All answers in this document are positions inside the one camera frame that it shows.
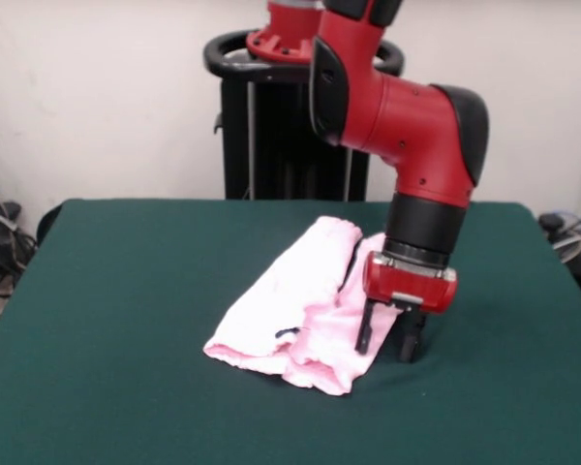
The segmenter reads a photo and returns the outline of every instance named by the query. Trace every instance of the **pink towel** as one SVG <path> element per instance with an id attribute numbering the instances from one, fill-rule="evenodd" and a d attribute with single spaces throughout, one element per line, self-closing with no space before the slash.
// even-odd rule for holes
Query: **pink towel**
<path id="1" fill-rule="evenodd" d="M 366 298 L 364 262 L 371 250 L 381 250 L 384 236 L 361 240 L 345 282 L 360 240 L 361 230 L 352 223 L 319 218 L 232 305 L 204 352 L 238 368 L 281 375 L 301 388 L 351 392 L 400 314 L 377 305 L 370 350 L 365 356 L 355 351 Z"/>

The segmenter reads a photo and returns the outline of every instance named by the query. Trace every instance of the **black joint cover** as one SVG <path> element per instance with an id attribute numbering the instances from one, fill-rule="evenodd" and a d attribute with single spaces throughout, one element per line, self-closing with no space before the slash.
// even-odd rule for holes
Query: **black joint cover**
<path id="1" fill-rule="evenodd" d="M 474 186 L 477 186 L 488 148 L 488 109 L 482 98 L 469 89 L 451 85 L 433 86 L 445 94 L 454 108 L 465 167 Z"/>
<path id="2" fill-rule="evenodd" d="M 325 7 L 338 15 L 351 19 L 362 19 L 368 0 L 324 0 Z"/>
<path id="3" fill-rule="evenodd" d="M 315 133 L 330 145 L 338 145 L 348 110 L 347 70 L 336 52 L 317 37 L 310 70 L 310 119 Z"/>
<path id="4" fill-rule="evenodd" d="M 387 27 L 394 22 L 403 0 L 375 0 L 370 12 L 370 22 L 378 27 Z"/>
<path id="5" fill-rule="evenodd" d="M 404 242 L 398 242 L 391 237 L 385 238 L 383 252 L 395 260 L 402 260 L 408 264 L 419 264 L 420 266 L 435 269 L 446 269 L 450 257 L 450 254 L 413 247 Z"/>
<path id="6" fill-rule="evenodd" d="M 466 208 L 396 193 L 385 235 L 392 242 L 450 255 L 466 213 Z"/>

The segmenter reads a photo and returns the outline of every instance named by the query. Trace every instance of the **white wall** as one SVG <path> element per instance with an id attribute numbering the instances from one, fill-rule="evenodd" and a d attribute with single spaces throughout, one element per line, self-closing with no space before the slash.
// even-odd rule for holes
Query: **white wall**
<path id="1" fill-rule="evenodd" d="M 0 197 L 25 224 L 66 198 L 223 195 L 204 44 L 265 0 L 0 0 Z M 581 213 L 581 0 L 406 0 L 406 78 L 468 86 L 492 115 L 476 198 Z M 375 162 L 369 198 L 394 175 Z"/>

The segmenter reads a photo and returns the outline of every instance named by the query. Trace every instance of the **green tablecloth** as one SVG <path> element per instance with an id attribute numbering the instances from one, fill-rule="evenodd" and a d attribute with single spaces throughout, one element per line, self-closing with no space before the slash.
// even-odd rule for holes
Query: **green tablecloth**
<path id="1" fill-rule="evenodd" d="M 344 398 L 207 358 L 321 214 L 386 205 L 71 201 L 0 322 L 0 464 L 581 464 L 581 294 L 514 204 L 473 206 L 428 352 Z"/>

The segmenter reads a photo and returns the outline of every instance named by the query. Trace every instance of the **red robot arm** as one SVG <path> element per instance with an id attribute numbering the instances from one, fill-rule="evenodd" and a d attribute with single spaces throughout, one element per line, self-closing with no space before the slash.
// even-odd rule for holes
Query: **red robot arm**
<path id="1" fill-rule="evenodd" d="M 488 111 L 470 90 L 385 75 L 373 56 L 402 0 L 325 0 L 311 65 L 311 117 L 331 144 L 380 156 L 398 172 L 385 243 L 365 265 L 357 350 L 366 353 L 376 302 L 411 313 L 401 359 L 411 361 L 427 313 L 456 290 L 448 268 L 482 173 Z"/>

